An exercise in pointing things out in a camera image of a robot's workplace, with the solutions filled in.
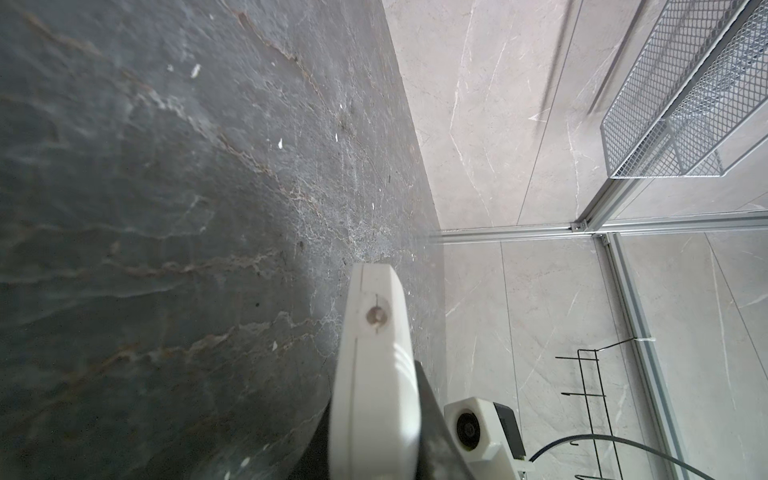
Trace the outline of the white remote control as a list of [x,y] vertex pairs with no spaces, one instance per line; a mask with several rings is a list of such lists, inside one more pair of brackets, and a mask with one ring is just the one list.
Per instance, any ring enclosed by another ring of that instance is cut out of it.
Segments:
[[333,479],[412,479],[421,408],[403,286],[388,264],[353,266],[330,407]]

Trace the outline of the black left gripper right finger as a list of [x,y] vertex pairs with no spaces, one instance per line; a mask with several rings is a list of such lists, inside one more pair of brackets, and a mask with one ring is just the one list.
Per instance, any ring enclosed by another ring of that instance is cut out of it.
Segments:
[[473,479],[445,422],[443,413],[425,375],[415,361],[421,409],[421,427],[416,479]]

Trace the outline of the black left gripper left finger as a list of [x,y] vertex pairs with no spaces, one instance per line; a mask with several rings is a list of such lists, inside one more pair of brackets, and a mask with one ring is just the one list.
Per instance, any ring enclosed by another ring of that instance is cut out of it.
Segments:
[[328,443],[331,402],[328,402],[317,428],[303,454],[288,475],[288,480],[329,480]]

